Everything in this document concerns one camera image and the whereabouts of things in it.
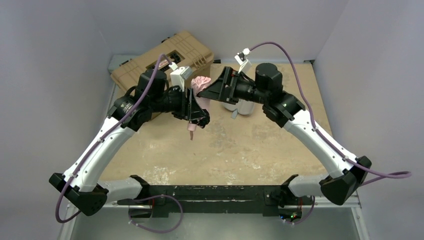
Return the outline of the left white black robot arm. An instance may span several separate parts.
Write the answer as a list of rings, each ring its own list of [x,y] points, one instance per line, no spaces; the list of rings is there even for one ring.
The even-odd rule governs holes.
[[[115,181],[100,181],[100,176],[124,143],[149,122],[153,114],[171,113],[187,121],[190,133],[209,123],[208,100],[197,94],[211,84],[211,78],[197,76],[184,88],[185,75],[181,68],[171,76],[173,82],[159,70],[142,73],[137,85],[114,102],[82,156],[65,172],[50,177],[49,183],[80,213],[92,216],[106,203],[148,196],[149,184],[137,175]]]

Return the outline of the pink grey umbrella case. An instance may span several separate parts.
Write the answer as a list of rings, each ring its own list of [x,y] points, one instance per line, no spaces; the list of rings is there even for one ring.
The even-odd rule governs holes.
[[[239,100],[236,104],[224,103],[221,105],[231,112],[231,118],[235,119],[238,115],[251,116],[255,109],[255,103],[246,100]]]

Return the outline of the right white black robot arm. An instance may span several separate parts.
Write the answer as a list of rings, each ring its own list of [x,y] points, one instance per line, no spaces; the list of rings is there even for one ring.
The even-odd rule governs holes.
[[[341,206],[362,185],[365,169],[372,165],[366,156],[357,157],[319,130],[305,105],[283,90],[283,74],[272,63],[259,64],[254,79],[226,66],[198,96],[232,105],[240,100],[261,104],[268,119],[296,137],[321,162],[327,174],[295,174],[282,184],[290,197],[323,196]]]

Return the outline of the pink umbrella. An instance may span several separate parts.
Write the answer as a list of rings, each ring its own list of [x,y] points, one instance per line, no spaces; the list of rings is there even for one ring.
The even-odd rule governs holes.
[[[209,113],[210,108],[210,99],[197,96],[198,93],[205,90],[212,84],[212,79],[207,76],[197,76],[191,80],[190,87],[192,88],[195,102],[199,105],[199,107],[203,110],[206,110]],[[189,131],[190,140],[194,139],[194,132],[197,127],[200,127],[200,123],[194,123],[193,121],[189,121],[187,124],[187,130]]]

